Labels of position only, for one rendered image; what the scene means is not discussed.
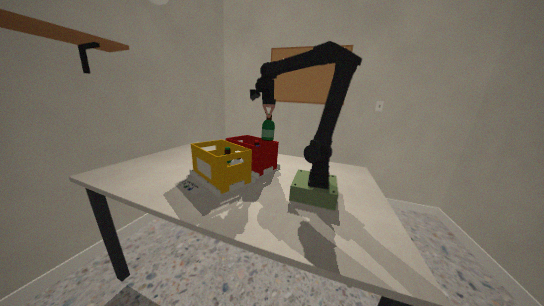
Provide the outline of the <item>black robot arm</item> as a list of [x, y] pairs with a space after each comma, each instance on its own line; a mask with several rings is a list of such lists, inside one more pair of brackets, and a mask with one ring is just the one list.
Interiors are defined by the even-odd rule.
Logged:
[[[314, 59], [312, 58], [313, 50]], [[277, 78], [281, 73], [317, 65], [326, 65], [328, 63], [331, 64], [332, 62], [336, 63], [333, 80], [319, 127], [314, 139], [304, 149], [306, 161], [312, 163], [308, 180], [308, 186], [310, 187], [329, 189], [329, 160], [332, 155], [332, 135], [353, 74], [362, 61], [361, 57], [351, 51], [347, 51], [349, 50], [345, 47], [343, 48], [335, 42], [327, 41], [326, 43], [314, 46], [310, 51], [279, 61], [264, 63], [260, 69], [261, 77], [264, 78], [260, 79], [260, 77], [255, 84], [256, 89], [272, 90], [274, 89], [273, 79]], [[336, 61], [328, 59], [336, 59]], [[270, 73], [272, 75], [269, 75]]]

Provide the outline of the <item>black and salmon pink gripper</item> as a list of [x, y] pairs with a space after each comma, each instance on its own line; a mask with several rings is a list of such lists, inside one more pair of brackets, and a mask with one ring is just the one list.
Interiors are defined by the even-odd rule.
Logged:
[[[268, 90], [270, 90], [270, 99], [273, 99], [273, 100], [270, 100], [270, 99], [263, 99], [263, 104], [262, 104], [262, 106], [263, 106], [263, 108], [264, 108], [264, 111], [265, 111], [265, 113], [266, 113], [266, 116], [267, 116], [268, 118], [270, 118], [271, 115], [272, 115], [272, 112], [273, 112], [273, 110], [274, 110], [274, 108], [275, 108], [275, 106], [276, 106], [276, 105], [273, 105], [273, 104], [275, 104], [276, 99], [274, 99], [274, 90], [273, 90], [273, 89], [272, 89], [272, 90], [271, 90], [271, 89], [268, 89]], [[271, 110], [270, 110], [270, 113], [269, 113], [270, 115], [268, 115], [268, 112], [267, 112], [266, 107], [271, 107]]]

